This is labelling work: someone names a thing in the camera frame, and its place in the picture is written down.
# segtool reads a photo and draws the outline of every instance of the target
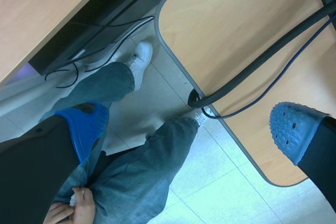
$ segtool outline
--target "person's leg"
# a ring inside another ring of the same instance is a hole
[[[111,163],[89,186],[97,207],[94,224],[142,224],[157,216],[204,120],[201,111],[170,120]]]
[[[112,102],[118,102],[126,94],[140,88],[143,72],[148,66],[151,56],[151,44],[146,41],[141,42],[128,62],[110,63],[80,81],[67,97],[55,103],[53,108],[43,116],[43,119],[51,116],[57,110],[87,101],[97,101],[109,108]],[[98,161],[105,135],[106,131],[85,164],[78,166],[62,185],[54,202],[68,204],[70,197],[74,194],[72,188],[87,184]]]

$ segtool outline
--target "wooden desk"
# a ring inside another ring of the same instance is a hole
[[[192,83],[210,94],[251,63],[283,34],[322,7],[320,0],[165,0],[156,24],[164,47]],[[221,114],[258,97],[286,62],[326,21],[300,35],[226,97]],[[336,37],[328,27],[256,105],[225,123],[243,151],[269,182],[290,186],[306,175],[274,144],[272,107],[281,101],[305,104],[336,115]]]
[[[88,0],[0,0],[0,87]]]

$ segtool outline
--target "blue cable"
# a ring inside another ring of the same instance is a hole
[[[290,65],[296,60],[296,58],[313,42],[314,39],[316,39],[317,36],[320,35],[320,33],[329,26],[333,21],[336,20],[336,15],[331,17],[311,38],[299,49],[299,51],[290,59],[290,61],[286,64],[284,69],[281,71],[281,73],[278,75],[278,77],[268,86],[268,88],[253,102],[249,103],[245,107],[242,107],[241,109],[237,110],[236,112],[233,112],[229,115],[223,115],[223,116],[212,116],[205,112],[204,108],[202,108],[203,113],[211,119],[226,119],[230,118],[231,116],[234,116],[240,112],[243,112],[244,110],[247,110],[249,107],[253,106],[257,102],[259,102],[264,96],[270,91],[271,88],[280,80],[280,78],[285,74],[285,72],[288,70]]]

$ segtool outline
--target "white sneaker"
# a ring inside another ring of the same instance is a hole
[[[213,115],[211,110],[209,109],[209,107],[205,107],[204,108],[205,112],[208,113],[209,115]],[[199,126],[203,126],[204,123],[209,119],[203,112],[201,109],[195,109],[191,112],[188,112],[186,114],[183,115],[184,118],[192,118],[194,119]]]
[[[153,55],[153,47],[148,41],[141,41],[135,48],[134,54],[131,56],[126,65],[131,69],[134,76],[134,91],[140,89],[143,73],[151,62]]]

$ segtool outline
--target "floor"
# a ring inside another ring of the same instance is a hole
[[[154,35],[153,24],[128,39],[119,54],[142,39],[154,47],[142,88],[110,109],[108,154],[142,144],[162,122],[183,111],[192,86]],[[20,136],[71,91],[52,89],[0,118],[0,142]],[[306,180],[289,188],[265,182],[219,122],[199,129],[190,154],[173,180],[164,211],[150,224],[336,223],[336,214],[316,186]]]

